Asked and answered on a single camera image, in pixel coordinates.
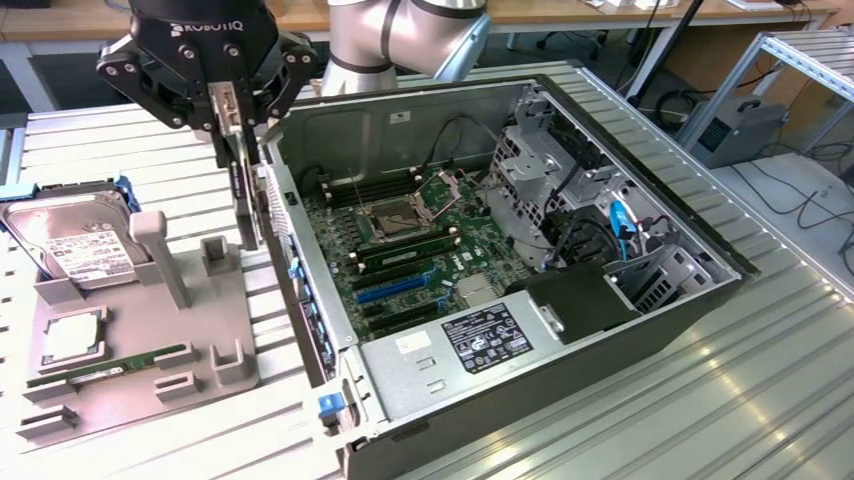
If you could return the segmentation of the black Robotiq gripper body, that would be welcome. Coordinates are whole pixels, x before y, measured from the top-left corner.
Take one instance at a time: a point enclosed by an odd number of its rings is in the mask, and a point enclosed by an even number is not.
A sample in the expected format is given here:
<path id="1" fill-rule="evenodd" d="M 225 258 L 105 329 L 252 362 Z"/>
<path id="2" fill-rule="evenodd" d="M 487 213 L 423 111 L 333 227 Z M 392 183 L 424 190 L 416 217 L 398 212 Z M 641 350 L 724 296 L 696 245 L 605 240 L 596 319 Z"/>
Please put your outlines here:
<path id="1" fill-rule="evenodd" d="M 132 1 L 138 50 L 188 82 L 249 82 L 278 32 L 262 1 Z"/>

